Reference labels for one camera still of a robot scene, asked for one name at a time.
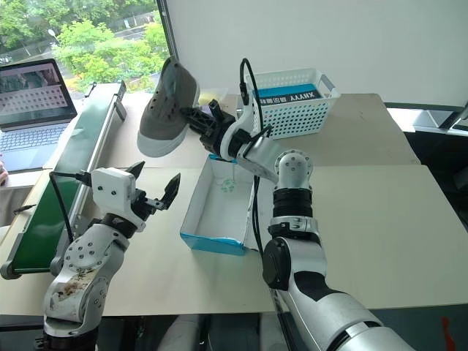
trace red object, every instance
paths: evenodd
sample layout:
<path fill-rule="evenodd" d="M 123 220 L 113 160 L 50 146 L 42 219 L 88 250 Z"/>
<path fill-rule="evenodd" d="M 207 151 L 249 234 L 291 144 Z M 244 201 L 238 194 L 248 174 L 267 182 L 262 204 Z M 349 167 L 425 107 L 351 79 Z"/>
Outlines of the red object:
<path fill-rule="evenodd" d="M 450 335 L 450 331 L 448 330 L 450 320 L 447 317 L 441 317 L 440 320 L 442 321 L 442 329 L 444 330 L 445 346 L 447 351 L 456 351 L 455 342 Z"/>

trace white plastic basket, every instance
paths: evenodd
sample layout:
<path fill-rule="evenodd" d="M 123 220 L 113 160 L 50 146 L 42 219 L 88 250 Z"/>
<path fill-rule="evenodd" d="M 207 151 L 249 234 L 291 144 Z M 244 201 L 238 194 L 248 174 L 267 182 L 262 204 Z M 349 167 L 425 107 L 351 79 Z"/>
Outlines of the white plastic basket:
<path fill-rule="evenodd" d="M 252 80 L 245 76 L 247 87 L 253 90 Z M 271 137 L 280 139 L 318 133 L 328 116 L 328 112 L 340 97 L 335 85 L 320 71 L 308 69 L 294 69 L 282 72 L 267 72 L 255 75 L 258 89 L 278 88 L 282 86 L 296 86 L 300 84 L 314 84 L 322 98 L 284 102 L 277 105 L 262 106 L 263 123 L 271 125 Z M 258 106 L 254 100 L 254 130 L 260 130 Z"/>

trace laptop screen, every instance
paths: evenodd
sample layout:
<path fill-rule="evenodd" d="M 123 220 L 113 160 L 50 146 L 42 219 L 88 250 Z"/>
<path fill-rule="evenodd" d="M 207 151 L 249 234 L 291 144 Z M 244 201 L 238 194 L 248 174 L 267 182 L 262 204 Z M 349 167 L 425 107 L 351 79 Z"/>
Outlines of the laptop screen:
<path fill-rule="evenodd" d="M 0 67 L 0 128 L 66 121 L 76 115 L 55 60 Z"/>

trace white wall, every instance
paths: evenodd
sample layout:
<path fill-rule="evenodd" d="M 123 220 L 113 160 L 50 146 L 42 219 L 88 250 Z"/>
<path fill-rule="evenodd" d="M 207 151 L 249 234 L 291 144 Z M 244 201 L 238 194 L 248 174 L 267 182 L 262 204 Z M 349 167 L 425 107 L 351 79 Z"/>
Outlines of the white wall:
<path fill-rule="evenodd" d="M 341 93 L 385 102 L 468 100 L 468 0 L 167 0 L 182 64 L 203 88 L 315 67 Z"/>

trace green conveyor belt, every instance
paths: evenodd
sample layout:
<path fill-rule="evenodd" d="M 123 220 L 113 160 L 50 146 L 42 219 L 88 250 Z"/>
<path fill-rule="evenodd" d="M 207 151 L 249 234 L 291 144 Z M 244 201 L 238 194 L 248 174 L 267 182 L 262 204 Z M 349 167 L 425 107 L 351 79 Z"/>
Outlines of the green conveyor belt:
<path fill-rule="evenodd" d="M 118 91 L 116 87 L 119 86 L 107 84 L 94 89 L 88 98 L 85 110 L 80 114 L 75 130 L 55 171 L 76 173 L 87 169 L 110 103 Z M 80 184 L 71 178 L 57 177 L 57 181 L 67 212 L 69 212 Z M 56 254 L 56 247 L 63 229 L 64 220 L 59 203 L 52 184 L 48 182 L 28 227 L 18 238 L 20 243 L 15 245 L 16 252 L 14 252 L 9 271 L 14 274 L 49 271 L 50 262 Z"/>

